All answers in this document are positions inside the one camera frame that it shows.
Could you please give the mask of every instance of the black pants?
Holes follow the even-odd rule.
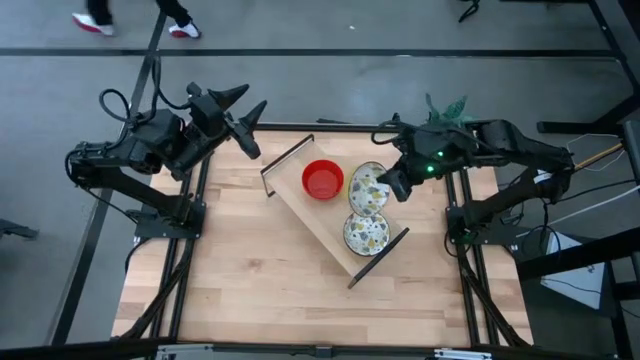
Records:
[[[187,9],[183,8],[178,0],[156,0],[156,3],[160,11],[172,17],[178,26],[184,27],[191,22]],[[113,24],[109,0],[87,0],[87,10],[97,25]]]

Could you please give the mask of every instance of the wooden table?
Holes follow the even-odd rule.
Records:
[[[212,157],[205,192],[207,215],[196,242],[180,340],[280,344],[468,346],[457,261],[443,248],[444,181],[413,188],[406,203],[385,210],[407,236],[351,290],[351,276],[276,194],[267,198],[259,170],[307,133],[256,132],[262,157],[250,160],[230,141]],[[375,160],[390,167],[391,145],[368,134],[316,133],[331,156]],[[197,176],[199,169],[194,169]],[[470,170],[474,198],[497,191],[491,168]],[[152,186],[178,193],[164,170]],[[130,328],[155,296],[167,240],[151,240],[132,257],[113,335]],[[516,266],[500,247],[484,246],[492,297],[507,320],[531,342]],[[482,307],[476,313],[485,327]],[[161,334],[167,334],[173,299]],[[486,330],[481,329],[486,341]]]

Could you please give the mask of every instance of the patterned plate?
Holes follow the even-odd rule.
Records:
[[[351,214],[344,223],[344,241],[358,255],[373,256],[389,243],[389,224],[380,214]]]
[[[360,165],[353,173],[349,183],[349,204],[356,214],[377,214],[387,203],[390,187],[376,181],[386,171],[381,164],[370,161]]]

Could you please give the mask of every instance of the concrete floor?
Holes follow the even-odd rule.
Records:
[[[640,76],[638,39],[616,2],[599,3]],[[547,7],[483,0],[478,14],[458,24],[467,4],[450,0],[184,0],[183,4],[204,37],[176,40],[163,33],[159,48],[606,47],[584,5]],[[145,49],[158,13],[149,0],[113,1],[119,36],[102,38],[81,32],[71,23],[69,14],[82,10],[80,0],[59,0],[55,6],[44,0],[0,0],[0,10],[11,14],[0,23],[0,32],[12,35],[0,38],[0,48]],[[22,23],[37,25],[16,31]],[[142,58],[134,56],[0,57],[4,80],[0,83],[0,217],[41,231],[34,242],[15,237],[0,241],[0,348],[40,345],[49,339],[94,204],[66,178],[62,159],[79,141],[116,136],[121,124],[100,110],[97,95],[107,87],[131,94],[141,63]],[[215,89],[251,84],[232,111],[244,114],[267,99],[263,121],[268,122],[312,122],[324,117],[375,124],[397,111],[406,121],[417,123],[427,116],[425,92],[442,105],[468,95],[469,115],[508,119],[525,135],[554,145],[564,145],[574,137],[538,134],[536,121],[589,122],[631,91],[616,63],[593,60],[168,57],[163,59],[163,68],[163,90],[175,102],[185,98],[190,81]],[[145,93],[142,109],[148,103]],[[615,139],[586,139],[572,150],[579,161],[613,142]],[[518,168],[496,172],[504,183]],[[606,171],[576,175],[571,193],[631,177],[625,155]],[[551,219],[627,188],[608,189],[553,207]],[[114,196],[114,203],[139,207],[119,195]],[[639,206],[637,196],[629,196],[555,229],[606,236],[636,226]],[[523,225],[540,224],[539,202],[527,203],[525,214]],[[608,215],[607,222],[603,214]],[[133,225],[109,211],[71,342],[109,337],[132,236]],[[616,265],[618,281],[630,280],[627,262]],[[538,284],[529,282],[523,289],[536,345],[593,354],[615,351],[608,319]],[[640,313],[638,304],[625,306]],[[637,337],[640,321],[627,320],[630,333]]]

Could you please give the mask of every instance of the sneaker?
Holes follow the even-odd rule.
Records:
[[[73,16],[73,22],[83,30],[102,33],[105,36],[113,36],[114,34],[113,25],[98,25],[91,15],[74,13],[71,16]]]
[[[178,24],[173,25],[169,28],[169,34],[173,37],[190,37],[192,39],[197,39],[202,35],[200,30],[193,24],[193,21],[188,23],[185,27],[180,27]]]

